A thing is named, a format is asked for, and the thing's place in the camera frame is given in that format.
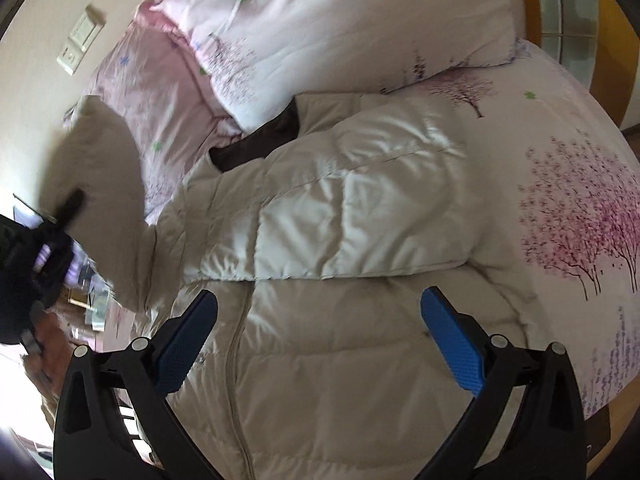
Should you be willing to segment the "person's left hand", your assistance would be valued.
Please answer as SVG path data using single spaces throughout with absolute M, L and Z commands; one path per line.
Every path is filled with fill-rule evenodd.
M 47 310 L 36 324 L 36 341 L 40 344 L 40 353 L 23 359 L 26 376 L 43 396 L 58 398 L 75 345 L 54 309 Z

